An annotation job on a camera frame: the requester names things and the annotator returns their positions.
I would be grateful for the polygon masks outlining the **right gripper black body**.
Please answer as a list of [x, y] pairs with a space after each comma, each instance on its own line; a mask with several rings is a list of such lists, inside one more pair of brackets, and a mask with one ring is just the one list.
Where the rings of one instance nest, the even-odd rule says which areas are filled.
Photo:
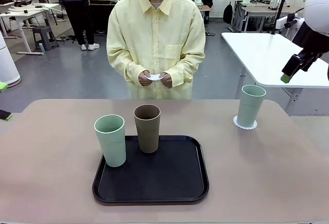
[[292, 41], [302, 48], [297, 57], [321, 57], [324, 54], [324, 34], [302, 23]]

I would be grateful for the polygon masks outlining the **person's left hand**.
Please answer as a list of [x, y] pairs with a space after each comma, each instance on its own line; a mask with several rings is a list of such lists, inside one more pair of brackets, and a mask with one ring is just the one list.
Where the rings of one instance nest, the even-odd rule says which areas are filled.
[[171, 76], [166, 73], [166, 72], [162, 72], [160, 75], [161, 78], [161, 82], [162, 84], [166, 87], [166, 88], [172, 88], [172, 78]]

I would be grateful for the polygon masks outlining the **person's right hand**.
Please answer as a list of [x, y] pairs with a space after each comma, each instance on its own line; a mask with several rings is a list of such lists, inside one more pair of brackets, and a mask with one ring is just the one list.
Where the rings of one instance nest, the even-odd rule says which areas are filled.
[[145, 70], [142, 73], [140, 73], [138, 76], [138, 81], [139, 81], [140, 85], [145, 87], [145, 86], [149, 86], [150, 84], [152, 84], [152, 81], [149, 79], [149, 77], [150, 77], [150, 73], [148, 70]]

